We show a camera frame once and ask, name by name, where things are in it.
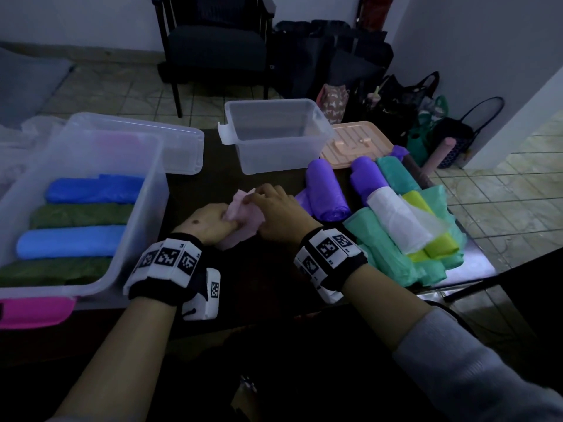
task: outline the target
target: yellow plastic bag roll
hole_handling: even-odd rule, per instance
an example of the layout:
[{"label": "yellow plastic bag roll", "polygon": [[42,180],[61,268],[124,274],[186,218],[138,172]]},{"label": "yellow plastic bag roll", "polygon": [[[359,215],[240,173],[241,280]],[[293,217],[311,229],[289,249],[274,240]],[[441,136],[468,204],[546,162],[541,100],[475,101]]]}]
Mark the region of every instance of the yellow plastic bag roll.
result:
[{"label": "yellow plastic bag roll", "polygon": [[[410,191],[403,195],[403,198],[410,205],[424,210],[425,212],[432,213],[432,209],[426,204],[426,201],[418,191]],[[430,242],[423,249],[430,259],[442,259],[452,256],[459,251],[459,244],[452,238],[452,236],[446,232],[440,235],[434,241]],[[419,252],[413,254],[413,256],[418,260],[423,260],[423,258],[418,255]]]}]

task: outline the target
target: peach plastic lid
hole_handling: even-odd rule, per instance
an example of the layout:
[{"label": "peach plastic lid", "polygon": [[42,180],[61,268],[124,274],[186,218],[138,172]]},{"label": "peach plastic lid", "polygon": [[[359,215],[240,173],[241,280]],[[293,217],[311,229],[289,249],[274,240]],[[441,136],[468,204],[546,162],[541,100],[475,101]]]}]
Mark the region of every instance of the peach plastic lid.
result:
[{"label": "peach plastic lid", "polygon": [[333,169],[350,167],[352,161],[362,156],[375,160],[389,155],[393,149],[389,139],[369,121],[334,124],[332,128],[337,137],[327,143],[320,157]]}]

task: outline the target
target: pink cylinder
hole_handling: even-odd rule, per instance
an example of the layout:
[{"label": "pink cylinder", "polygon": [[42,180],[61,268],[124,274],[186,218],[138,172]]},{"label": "pink cylinder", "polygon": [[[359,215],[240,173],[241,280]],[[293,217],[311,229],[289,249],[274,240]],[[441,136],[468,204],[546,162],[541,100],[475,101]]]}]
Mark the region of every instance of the pink cylinder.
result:
[{"label": "pink cylinder", "polygon": [[436,170],[440,163],[444,161],[444,158],[446,158],[454,148],[455,142],[454,138],[444,138],[444,140],[440,142],[440,145],[438,145],[438,148],[436,148],[428,160],[426,160],[424,166],[422,166],[422,173],[429,175]]}]

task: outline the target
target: patterned bag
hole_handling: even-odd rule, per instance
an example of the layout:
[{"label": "patterned bag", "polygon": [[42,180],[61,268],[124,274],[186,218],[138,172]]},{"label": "patterned bag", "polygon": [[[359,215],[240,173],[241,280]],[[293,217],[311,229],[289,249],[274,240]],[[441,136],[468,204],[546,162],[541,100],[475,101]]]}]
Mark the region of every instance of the patterned bag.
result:
[{"label": "patterned bag", "polygon": [[323,85],[316,99],[316,104],[331,124],[340,124],[344,118],[349,91],[346,86]]}]

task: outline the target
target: bag handle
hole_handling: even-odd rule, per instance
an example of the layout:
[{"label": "bag handle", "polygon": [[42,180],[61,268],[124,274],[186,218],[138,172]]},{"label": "bag handle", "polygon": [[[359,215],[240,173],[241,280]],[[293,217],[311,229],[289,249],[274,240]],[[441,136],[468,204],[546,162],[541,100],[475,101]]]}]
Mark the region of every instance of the bag handle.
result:
[{"label": "bag handle", "polygon": [[432,74],[428,74],[426,77],[424,77],[418,84],[417,87],[422,87],[424,86],[424,84],[426,83],[426,80],[428,80],[430,77],[433,77],[434,80],[433,82],[428,86],[428,91],[426,93],[426,96],[428,96],[429,98],[433,98],[434,97],[434,92],[436,91],[436,88],[438,88],[438,84],[440,83],[440,72],[438,71],[434,71]]},{"label": "bag handle", "polygon": [[481,127],[479,127],[478,129],[475,130],[474,134],[473,134],[473,138],[477,137],[477,135],[479,133],[481,133],[481,130],[484,129],[485,127],[487,127],[489,125],[489,123],[491,121],[493,121],[496,116],[498,116],[501,111],[504,108],[504,98],[500,97],[500,96],[493,96],[492,98],[489,99],[485,99],[484,101],[479,102],[477,105],[475,105],[473,108],[471,108],[463,117],[461,117],[459,120],[461,122],[463,122],[463,120],[465,120],[465,117],[467,117],[475,108],[477,108],[479,105],[481,105],[482,103],[485,102],[489,102],[492,101],[493,99],[498,99],[501,102],[501,105],[499,106],[499,108],[496,110],[496,113],[494,113],[491,118],[489,118],[487,121],[485,121],[485,124],[483,124]]}]

